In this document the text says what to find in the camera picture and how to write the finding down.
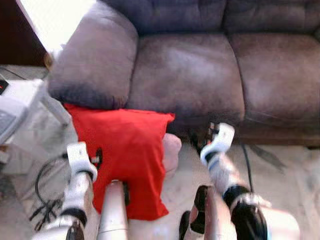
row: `red pillow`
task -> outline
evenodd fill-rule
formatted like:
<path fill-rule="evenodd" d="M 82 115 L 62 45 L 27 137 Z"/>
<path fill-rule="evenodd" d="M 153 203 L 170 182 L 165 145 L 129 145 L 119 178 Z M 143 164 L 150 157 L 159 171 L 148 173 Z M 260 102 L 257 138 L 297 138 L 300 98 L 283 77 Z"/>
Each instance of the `red pillow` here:
<path fill-rule="evenodd" d="M 102 210 L 106 185 L 117 179 L 129 187 L 129 219 L 155 220 L 168 214 L 160 198 L 165 177 L 162 140 L 174 114 L 65 106 L 89 156 L 102 148 L 103 162 L 93 184 L 96 210 Z"/>

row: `floor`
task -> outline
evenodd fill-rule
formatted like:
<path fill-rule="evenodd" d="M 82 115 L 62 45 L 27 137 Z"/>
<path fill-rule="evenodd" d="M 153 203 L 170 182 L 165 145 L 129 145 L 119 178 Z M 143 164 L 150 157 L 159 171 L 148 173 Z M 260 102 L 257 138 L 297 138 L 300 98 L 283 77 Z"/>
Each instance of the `floor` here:
<path fill-rule="evenodd" d="M 43 68 L 10 67 L 26 78 L 42 77 Z M 7 78 L 17 79 L 4 70 Z M 27 134 L 38 141 L 52 156 L 62 153 L 68 143 L 76 142 L 77 135 L 70 124 L 59 122 L 39 106 Z M 320 151 L 303 146 L 247 146 L 255 192 L 272 202 L 274 208 L 289 211 L 300 226 L 301 239 L 320 240 Z M 247 168 L 242 149 L 233 145 L 229 157 L 247 180 Z M 30 157 L 15 152 L 11 159 Z M 39 204 L 32 191 L 35 176 L 42 162 L 33 161 L 28 175 L 0 173 L 0 240 L 29 240 L 34 234 L 36 219 L 28 221 Z M 60 194 L 69 179 L 67 164 L 54 167 L 55 174 L 45 181 L 40 190 L 45 197 Z M 179 153 L 179 166 L 173 178 L 163 183 L 161 198 L 169 214 L 156 221 L 129 220 L 130 239 L 176 240 L 182 213 L 189 210 L 200 184 L 210 183 L 207 170 L 197 153 L 185 142 Z M 99 216 L 93 212 L 86 228 L 86 240 L 95 239 Z"/>

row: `brown couch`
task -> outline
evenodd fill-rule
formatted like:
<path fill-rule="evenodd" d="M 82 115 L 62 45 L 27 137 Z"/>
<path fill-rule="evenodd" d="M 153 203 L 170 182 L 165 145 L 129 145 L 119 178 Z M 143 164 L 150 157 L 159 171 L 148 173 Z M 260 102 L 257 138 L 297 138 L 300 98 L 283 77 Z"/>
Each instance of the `brown couch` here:
<path fill-rule="evenodd" d="M 95 109 L 226 122 L 255 144 L 320 144 L 320 0 L 105 0 L 53 66 L 50 94 Z"/>

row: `backrest cushion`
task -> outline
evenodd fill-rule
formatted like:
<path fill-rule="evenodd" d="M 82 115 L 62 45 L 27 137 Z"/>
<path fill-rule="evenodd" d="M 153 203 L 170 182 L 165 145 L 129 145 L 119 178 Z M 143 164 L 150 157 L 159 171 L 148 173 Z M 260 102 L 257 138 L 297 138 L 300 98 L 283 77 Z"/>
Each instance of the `backrest cushion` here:
<path fill-rule="evenodd" d="M 103 0 L 125 15 L 140 35 L 219 31 L 226 0 Z"/>
<path fill-rule="evenodd" d="M 313 33 L 320 0 L 228 0 L 224 29 L 236 32 Z"/>

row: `small table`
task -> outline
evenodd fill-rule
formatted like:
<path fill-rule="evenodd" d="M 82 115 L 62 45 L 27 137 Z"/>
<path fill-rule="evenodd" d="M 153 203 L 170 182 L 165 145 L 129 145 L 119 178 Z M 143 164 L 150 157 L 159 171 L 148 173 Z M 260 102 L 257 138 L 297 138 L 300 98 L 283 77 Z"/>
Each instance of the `small table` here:
<path fill-rule="evenodd" d="M 3 92 L 4 97 L 20 101 L 27 107 L 27 115 L 18 129 L 3 144 L 10 148 L 19 149 L 32 156 L 35 160 L 43 162 L 49 158 L 48 152 L 40 145 L 28 140 L 25 131 L 31 121 L 33 113 L 42 103 L 62 124 L 68 125 L 71 116 L 60 102 L 51 98 L 47 92 L 47 82 L 41 79 L 34 80 L 8 80 L 9 86 Z M 26 174 L 30 170 L 32 162 L 22 159 L 11 159 L 3 168 L 5 174 Z"/>

